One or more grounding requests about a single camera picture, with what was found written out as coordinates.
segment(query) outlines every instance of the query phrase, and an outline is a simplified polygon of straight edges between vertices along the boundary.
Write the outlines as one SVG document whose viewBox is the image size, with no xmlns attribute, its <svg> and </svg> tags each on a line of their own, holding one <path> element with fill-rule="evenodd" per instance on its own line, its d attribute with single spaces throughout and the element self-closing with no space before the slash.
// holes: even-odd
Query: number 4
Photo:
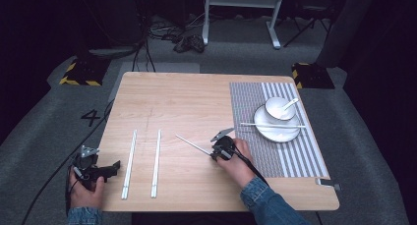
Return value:
<svg viewBox="0 0 417 225">
<path fill-rule="evenodd" d="M 97 111 L 95 109 L 92 109 L 89 113 L 83 115 L 81 118 L 82 119 L 89 119 L 89 127 L 91 127 L 94 120 L 100 118 L 100 117 L 95 117 L 95 115 L 97 115 Z"/>
</svg>

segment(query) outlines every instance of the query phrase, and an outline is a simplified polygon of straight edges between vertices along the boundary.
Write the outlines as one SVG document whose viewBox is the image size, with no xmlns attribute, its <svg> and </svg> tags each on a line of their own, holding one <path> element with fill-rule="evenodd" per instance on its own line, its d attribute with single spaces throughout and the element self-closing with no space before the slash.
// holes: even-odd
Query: white stand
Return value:
<svg viewBox="0 0 417 225">
<path fill-rule="evenodd" d="M 256 7 L 273 8 L 272 21 L 267 22 L 267 28 L 273 48 L 279 49 L 281 45 L 275 33 L 276 16 L 279 12 L 282 0 L 206 0 L 205 3 L 205 24 L 203 25 L 203 41 L 209 43 L 209 6 L 234 6 L 234 7 Z"/>
</svg>

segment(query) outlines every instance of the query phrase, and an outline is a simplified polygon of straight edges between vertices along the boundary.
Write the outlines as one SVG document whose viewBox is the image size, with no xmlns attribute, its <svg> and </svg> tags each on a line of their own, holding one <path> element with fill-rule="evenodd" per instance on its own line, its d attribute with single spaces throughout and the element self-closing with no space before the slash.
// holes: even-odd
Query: spoon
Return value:
<svg viewBox="0 0 417 225">
<path fill-rule="evenodd" d="M 282 109 L 282 111 L 284 111 L 284 110 L 288 109 L 291 105 L 297 103 L 297 101 L 298 101 L 298 98 L 294 98 L 290 102 L 286 103 L 284 106 L 279 107 L 279 108 Z"/>
</svg>

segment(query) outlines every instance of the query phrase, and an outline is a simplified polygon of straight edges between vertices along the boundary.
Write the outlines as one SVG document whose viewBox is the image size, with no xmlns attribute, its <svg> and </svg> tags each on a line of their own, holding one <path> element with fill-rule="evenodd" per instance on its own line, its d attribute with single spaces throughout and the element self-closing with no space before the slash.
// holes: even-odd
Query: person's left hand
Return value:
<svg viewBox="0 0 417 225">
<path fill-rule="evenodd" d="M 70 172 L 70 187 L 77 182 L 74 168 Z M 81 182 L 71 190 L 71 207 L 94 207 L 101 209 L 104 191 L 104 178 L 99 177 L 97 183 L 92 184 L 92 191 L 87 190 Z"/>
</svg>

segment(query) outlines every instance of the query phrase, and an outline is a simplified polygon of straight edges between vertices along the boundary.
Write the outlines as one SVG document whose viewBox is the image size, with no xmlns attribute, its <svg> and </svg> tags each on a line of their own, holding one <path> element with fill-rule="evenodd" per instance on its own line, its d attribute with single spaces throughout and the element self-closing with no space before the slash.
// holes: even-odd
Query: wooden table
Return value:
<svg viewBox="0 0 417 225">
<path fill-rule="evenodd" d="M 122 162 L 118 175 L 106 184 L 104 211 L 246 210 L 238 186 L 216 162 L 175 137 L 179 135 L 211 151 L 209 140 L 218 131 L 233 127 L 230 82 L 293 83 L 293 80 L 277 76 L 173 73 L 123 76 L 99 146 L 98 166 Z M 129 195 L 122 200 L 134 130 L 138 134 Z M 157 197 L 151 198 L 158 130 L 162 135 Z M 334 188 L 316 185 L 315 178 L 267 180 L 297 210 L 339 207 Z"/>
</svg>

